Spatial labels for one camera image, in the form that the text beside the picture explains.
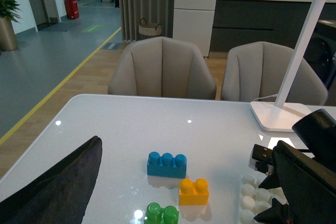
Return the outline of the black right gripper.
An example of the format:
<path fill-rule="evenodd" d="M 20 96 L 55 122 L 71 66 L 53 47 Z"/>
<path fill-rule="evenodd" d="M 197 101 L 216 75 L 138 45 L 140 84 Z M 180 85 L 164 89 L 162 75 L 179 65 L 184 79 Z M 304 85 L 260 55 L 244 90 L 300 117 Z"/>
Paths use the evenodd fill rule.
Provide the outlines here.
<path fill-rule="evenodd" d="M 274 189 L 281 187 L 278 174 L 276 170 L 273 169 L 272 149 L 254 144 L 251 150 L 248 166 L 253 170 L 263 174 L 268 174 L 270 172 L 268 176 L 259 184 L 259 188 Z M 260 223 L 291 223 L 291 217 L 289 216 L 289 205 L 282 204 L 276 198 L 273 198 L 271 207 L 254 216 L 254 219 Z"/>

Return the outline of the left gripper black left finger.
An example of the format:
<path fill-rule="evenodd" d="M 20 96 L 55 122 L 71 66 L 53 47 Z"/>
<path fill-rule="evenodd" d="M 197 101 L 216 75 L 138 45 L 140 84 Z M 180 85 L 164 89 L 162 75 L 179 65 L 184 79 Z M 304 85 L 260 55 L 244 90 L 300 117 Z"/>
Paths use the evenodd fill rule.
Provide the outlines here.
<path fill-rule="evenodd" d="M 81 223 L 102 159 L 94 136 L 1 202 L 1 223 Z"/>

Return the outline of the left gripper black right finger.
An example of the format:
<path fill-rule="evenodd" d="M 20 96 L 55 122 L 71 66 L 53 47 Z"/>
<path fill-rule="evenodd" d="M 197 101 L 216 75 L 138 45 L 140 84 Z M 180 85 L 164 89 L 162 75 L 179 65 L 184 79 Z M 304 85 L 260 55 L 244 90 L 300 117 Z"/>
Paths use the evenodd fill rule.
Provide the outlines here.
<path fill-rule="evenodd" d="M 335 172 L 284 141 L 272 158 L 293 223 L 335 223 Z"/>

